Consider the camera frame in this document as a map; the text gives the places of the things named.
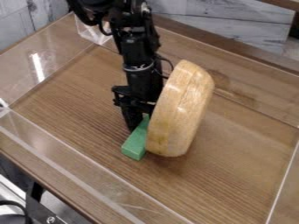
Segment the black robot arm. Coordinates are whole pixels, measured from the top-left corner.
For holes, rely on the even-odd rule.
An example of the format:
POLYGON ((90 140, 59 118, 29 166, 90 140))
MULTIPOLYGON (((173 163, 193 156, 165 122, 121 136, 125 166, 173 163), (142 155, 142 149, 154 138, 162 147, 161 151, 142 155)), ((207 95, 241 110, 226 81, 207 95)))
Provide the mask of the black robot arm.
POLYGON ((97 26, 115 40, 123 57, 125 86, 114 86, 114 103, 122 109, 127 127, 134 130, 151 115, 165 87, 161 36, 146 0, 67 0, 83 24, 97 26))

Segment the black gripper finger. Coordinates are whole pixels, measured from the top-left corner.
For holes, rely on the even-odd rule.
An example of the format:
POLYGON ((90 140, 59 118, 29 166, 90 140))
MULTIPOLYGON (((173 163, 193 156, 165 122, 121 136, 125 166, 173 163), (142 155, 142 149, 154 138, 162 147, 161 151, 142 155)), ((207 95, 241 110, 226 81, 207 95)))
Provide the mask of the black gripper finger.
POLYGON ((126 126, 134 131, 139 123, 143 121, 143 111, 139 107, 122 105, 122 114, 126 120, 126 126))

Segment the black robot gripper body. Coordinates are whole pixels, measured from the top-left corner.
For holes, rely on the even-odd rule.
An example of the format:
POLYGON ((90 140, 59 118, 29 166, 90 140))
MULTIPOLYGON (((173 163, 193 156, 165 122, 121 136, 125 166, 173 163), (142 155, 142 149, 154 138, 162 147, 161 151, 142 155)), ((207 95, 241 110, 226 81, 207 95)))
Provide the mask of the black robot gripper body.
POLYGON ((125 116, 151 114, 154 103, 165 87, 163 66, 159 59, 142 64, 123 64, 126 85, 114 86, 114 103, 125 116))

